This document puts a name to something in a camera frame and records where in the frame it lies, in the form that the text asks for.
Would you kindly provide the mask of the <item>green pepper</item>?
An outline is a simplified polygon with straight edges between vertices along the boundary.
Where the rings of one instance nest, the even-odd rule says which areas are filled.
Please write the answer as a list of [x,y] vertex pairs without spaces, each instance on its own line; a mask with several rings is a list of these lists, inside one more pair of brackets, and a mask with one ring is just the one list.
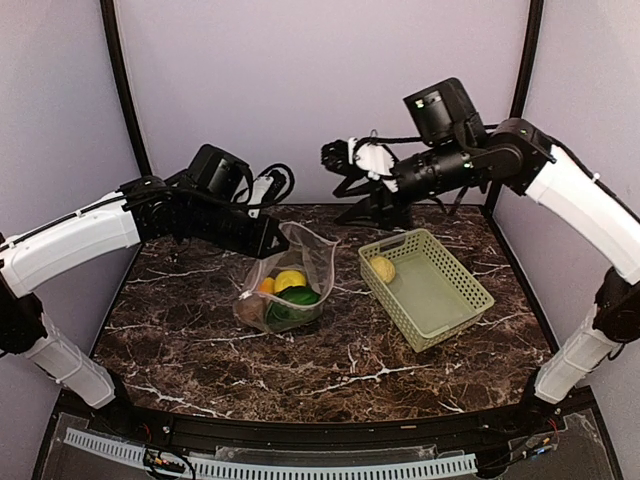
[[291,286],[278,293],[278,297],[295,305],[314,305],[321,295],[309,286]]

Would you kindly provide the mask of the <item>orange yellow mango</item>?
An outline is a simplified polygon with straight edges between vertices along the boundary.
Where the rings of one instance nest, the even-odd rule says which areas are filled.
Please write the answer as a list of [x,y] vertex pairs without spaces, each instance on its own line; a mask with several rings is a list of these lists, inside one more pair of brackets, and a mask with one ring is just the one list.
[[273,277],[266,277],[259,286],[259,291],[269,295],[275,294],[275,279]]

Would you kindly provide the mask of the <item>green white bok choy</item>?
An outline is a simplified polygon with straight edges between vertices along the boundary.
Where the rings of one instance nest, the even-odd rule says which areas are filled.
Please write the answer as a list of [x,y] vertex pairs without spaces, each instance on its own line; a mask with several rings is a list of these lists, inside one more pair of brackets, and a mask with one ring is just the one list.
[[272,332],[283,332],[306,325],[321,314],[318,308],[296,309],[280,303],[272,302],[266,311],[265,324]]

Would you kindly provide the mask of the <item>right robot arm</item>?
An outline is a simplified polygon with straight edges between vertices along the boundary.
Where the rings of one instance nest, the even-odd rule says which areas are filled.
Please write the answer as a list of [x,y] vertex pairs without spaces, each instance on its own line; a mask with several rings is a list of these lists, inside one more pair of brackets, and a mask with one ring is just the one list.
[[418,139],[426,151],[405,160],[391,150],[404,137],[351,137],[322,147],[322,165],[343,178],[335,196],[360,199],[339,223],[391,229],[413,203],[499,182],[565,224],[608,267],[585,318],[529,377],[511,410],[511,426],[530,434],[581,380],[638,340],[639,218],[562,142],[522,119],[494,129],[476,115],[429,121]]

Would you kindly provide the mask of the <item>clear zip top bag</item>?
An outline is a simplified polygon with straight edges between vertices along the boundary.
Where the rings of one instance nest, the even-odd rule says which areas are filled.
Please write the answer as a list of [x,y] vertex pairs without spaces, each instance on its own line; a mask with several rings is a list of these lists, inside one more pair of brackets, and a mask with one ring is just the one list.
[[335,283],[336,241],[296,222],[281,231],[289,248],[256,261],[233,304],[236,320],[266,333],[315,321]]

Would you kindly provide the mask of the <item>yellow lemon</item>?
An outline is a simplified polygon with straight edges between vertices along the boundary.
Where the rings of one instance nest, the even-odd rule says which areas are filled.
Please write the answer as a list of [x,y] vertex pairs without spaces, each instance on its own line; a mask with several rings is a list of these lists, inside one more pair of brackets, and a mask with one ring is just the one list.
[[283,270],[275,277],[276,294],[291,287],[305,287],[306,285],[306,275],[298,270]]

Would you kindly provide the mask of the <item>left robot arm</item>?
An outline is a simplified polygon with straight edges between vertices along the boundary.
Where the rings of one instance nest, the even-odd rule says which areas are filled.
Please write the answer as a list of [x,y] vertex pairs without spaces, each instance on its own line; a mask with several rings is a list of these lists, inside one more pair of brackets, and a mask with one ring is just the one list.
[[256,259],[288,242],[264,203],[230,203],[196,187],[143,177],[1,244],[1,351],[71,390],[120,436],[141,427],[116,377],[87,354],[125,253],[151,240],[201,239]]

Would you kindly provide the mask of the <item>brown potato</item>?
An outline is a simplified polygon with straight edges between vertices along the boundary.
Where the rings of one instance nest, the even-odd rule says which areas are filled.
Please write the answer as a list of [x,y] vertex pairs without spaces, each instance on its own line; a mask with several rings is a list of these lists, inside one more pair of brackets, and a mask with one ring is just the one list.
[[265,331],[265,312],[267,302],[259,295],[239,298],[233,306],[236,319],[247,326]]

